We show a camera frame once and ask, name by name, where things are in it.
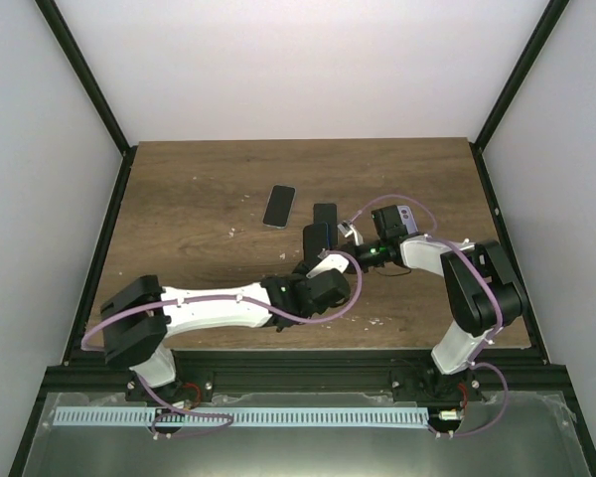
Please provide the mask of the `black phone front table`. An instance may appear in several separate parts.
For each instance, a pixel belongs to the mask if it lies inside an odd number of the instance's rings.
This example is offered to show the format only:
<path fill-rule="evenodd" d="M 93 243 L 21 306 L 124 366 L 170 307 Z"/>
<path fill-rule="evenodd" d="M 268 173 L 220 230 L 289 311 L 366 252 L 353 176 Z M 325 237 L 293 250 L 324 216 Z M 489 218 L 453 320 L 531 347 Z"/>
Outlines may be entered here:
<path fill-rule="evenodd" d="M 319 255 L 330 248 L 329 226 L 327 223 L 315 223 L 303 229 L 303 261 L 308 269 L 316 266 Z"/>

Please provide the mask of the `lilac phone case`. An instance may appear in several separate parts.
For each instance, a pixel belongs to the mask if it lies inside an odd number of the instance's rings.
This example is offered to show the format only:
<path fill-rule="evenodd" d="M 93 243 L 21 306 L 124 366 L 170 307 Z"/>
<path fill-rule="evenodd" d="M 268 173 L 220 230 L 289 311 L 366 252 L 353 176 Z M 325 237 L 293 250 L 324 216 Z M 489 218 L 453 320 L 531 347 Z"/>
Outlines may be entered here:
<path fill-rule="evenodd" d="M 408 206 L 398 206 L 397 211 L 399 212 L 400 219 L 403 226 L 409 235 L 416 234 L 418 227 L 411 209 Z"/>

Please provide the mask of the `phone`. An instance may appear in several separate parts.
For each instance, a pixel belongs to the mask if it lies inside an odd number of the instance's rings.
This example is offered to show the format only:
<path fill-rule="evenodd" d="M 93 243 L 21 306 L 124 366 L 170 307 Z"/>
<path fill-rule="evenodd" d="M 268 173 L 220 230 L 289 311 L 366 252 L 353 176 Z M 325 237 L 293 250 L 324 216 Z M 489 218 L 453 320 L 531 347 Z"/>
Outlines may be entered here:
<path fill-rule="evenodd" d="M 329 247 L 338 245 L 338 209 L 335 203 L 316 203 L 313 206 L 313 222 L 328 227 Z"/>

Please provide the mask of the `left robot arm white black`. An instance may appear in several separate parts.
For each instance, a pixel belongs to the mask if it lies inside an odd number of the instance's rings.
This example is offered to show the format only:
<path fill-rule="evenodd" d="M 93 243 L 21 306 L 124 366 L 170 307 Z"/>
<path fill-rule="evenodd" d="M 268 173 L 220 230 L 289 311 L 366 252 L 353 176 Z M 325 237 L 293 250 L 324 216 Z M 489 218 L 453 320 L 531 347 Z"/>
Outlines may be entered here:
<path fill-rule="evenodd" d="M 100 307 L 105 364 L 133 371 L 159 400 L 173 400 L 182 392 L 183 377 L 166 339 L 214 328 L 283 330 L 307 324 L 351 302 L 344 276 L 349 265 L 332 253 L 308 271 L 207 290 L 163 286 L 155 275 L 140 276 Z"/>

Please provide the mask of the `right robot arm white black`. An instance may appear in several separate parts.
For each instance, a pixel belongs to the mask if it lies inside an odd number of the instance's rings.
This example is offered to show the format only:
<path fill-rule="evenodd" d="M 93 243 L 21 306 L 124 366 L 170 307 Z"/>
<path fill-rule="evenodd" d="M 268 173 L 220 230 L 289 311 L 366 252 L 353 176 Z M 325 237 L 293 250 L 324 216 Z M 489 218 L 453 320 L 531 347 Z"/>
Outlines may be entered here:
<path fill-rule="evenodd" d="M 444 279 L 452 323 L 418 371 L 419 386 L 435 400 L 464 387 L 467 370 L 497 335 L 527 309 L 527 296 L 501 245 L 488 239 L 460 242 L 421 232 L 406 206 L 372 211 L 377 239 L 364 242 L 352 220 L 338 224 L 345 248 L 362 270 L 391 262 Z"/>

